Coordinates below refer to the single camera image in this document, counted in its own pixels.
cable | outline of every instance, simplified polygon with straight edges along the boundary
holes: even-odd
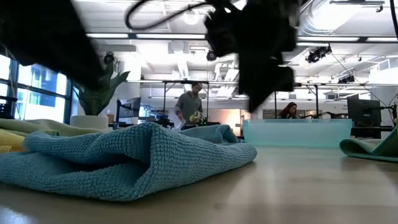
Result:
[[[391,10],[391,19],[394,25],[394,31],[396,33],[396,37],[398,39],[398,22],[397,22],[397,15],[396,15],[396,7],[394,0],[390,0],[390,10]]]
[[[134,13],[134,11],[138,10],[144,3],[148,2],[150,0],[141,0],[139,1],[137,4],[133,5],[133,7],[131,7],[130,9],[127,10],[126,16],[124,18],[124,23],[126,24],[127,28],[131,29],[131,30],[147,30],[147,29],[152,29],[155,28],[163,23],[165,23],[166,21],[173,19],[174,17],[177,17],[181,14],[183,14],[186,11],[192,10],[194,8],[200,7],[200,6],[205,6],[205,5],[213,5],[211,2],[201,2],[192,6],[188,6],[185,9],[182,9],[178,12],[176,12],[175,14],[169,15],[163,19],[159,19],[158,21],[155,21],[149,25],[146,26],[133,26],[130,23],[130,19],[132,14]]]
[[[332,56],[333,56],[333,57],[336,59],[336,61],[346,70],[346,72],[348,72],[349,74],[351,74],[351,73],[348,71],[348,69],[336,58],[336,56],[335,56],[333,53],[330,53],[330,54],[332,54]],[[361,83],[357,78],[355,78],[355,76],[353,76],[353,77],[354,77],[355,81],[357,81],[359,84],[361,84],[361,86],[362,86],[365,90],[367,90],[373,97],[375,97],[377,100],[379,100],[385,107],[389,107],[389,106],[387,106],[382,100],[380,100],[380,98],[378,98],[374,93],[372,93],[372,92],[370,91],[370,89],[366,88],[366,87],[365,87],[365,84]],[[388,112],[389,112],[389,114],[390,114],[390,118],[391,118],[391,120],[392,120],[392,123],[394,124],[394,118],[392,117],[391,111],[388,110]]]

yellow towel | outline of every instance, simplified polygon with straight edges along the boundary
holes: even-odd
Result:
[[[25,137],[0,130],[0,153],[22,152],[22,142]]]

wooden table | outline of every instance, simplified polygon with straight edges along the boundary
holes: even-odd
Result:
[[[0,224],[397,223],[398,164],[338,149],[259,149],[255,162],[131,203],[0,184]]]

exposed duct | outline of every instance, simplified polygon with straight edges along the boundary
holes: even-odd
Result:
[[[299,35],[329,35],[351,19],[359,5],[331,4],[331,0],[314,0],[301,14]]]

ceiling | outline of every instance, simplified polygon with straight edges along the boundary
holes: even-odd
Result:
[[[148,24],[201,1],[150,1],[133,17],[132,23],[133,25]],[[314,2],[317,1],[327,2],[328,0],[314,0]],[[75,5],[80,12],[80,17],[86,26],[87,32],[130,32],[124,24],[124,14],[125,10],[135,2],[137,1],[75,0]],[[379,8],[377,5],[355,6],[355,10],[347,12],[339,11],[338,9],[334,9],[334,12],[332,12],[328,5],[329,3],[327,2],[327,4],[322,6],[324,7],[322,10],[327,13],[319,12],[321,9],[313,8],[312,25],[322,26],[324,24],[329,27],[327,33],[329,35],[394,36],[391,13],[387,3],[383,5],[384,10],[381,12],[376,12]],[[201,21],[209,10],[211,10],[210,7],[200,8],[193,12],[196,14],[195,16],[181,16],[146,32],[204,34],[206,29]],[[302,18],[308,17],[308,10],[302,13]],[[330,21],[340,18],[341,13],[346,15],[346,21],[340,21],[341,24],[329,24]],[[203,77],[197,76],[196,78],[207,79],[209,77],[208,72],[216,73],[217,64],[234,63],[233,57],[227,58],[227,60],[224,58],[215,62],[208,62],[206,50],[203,50],[208,49],[208,43],[205,41],[186,41],[185,44],[188,48],[200,47],[201,50],[194,51],[194,54],[191,54],[193,51],[190,50],[189,54],[184,55],[170,53],[170,42],[171,40],[97,40],[97,44],[100,45],[135,45],[137,53],[142,59],[142,74],[154,79],[157,78],[157,74],[159,74],[158,78],[165,78],[165,75],[171,75],[173,71],[181,73],[184,69],[188,70],[188,74],[199,74],[199,71],[202,71]],[[336,83],[338,77],[344,75],[343,73],[346,69],[351,68],[355,71],[358,81],[365,82],[369,75],[370,67],[377,65],[377,63],[388,57],[393,57],[390,55],[398,55],[398,45],[396,44],[331,44],[334,56],[328,55],[317,63],[308,64],[305,61],[305,57],[315,47],[301,46],[297,47],[294,52],[284,54],[285,60],[295,70],[298,82],[322,81]]]

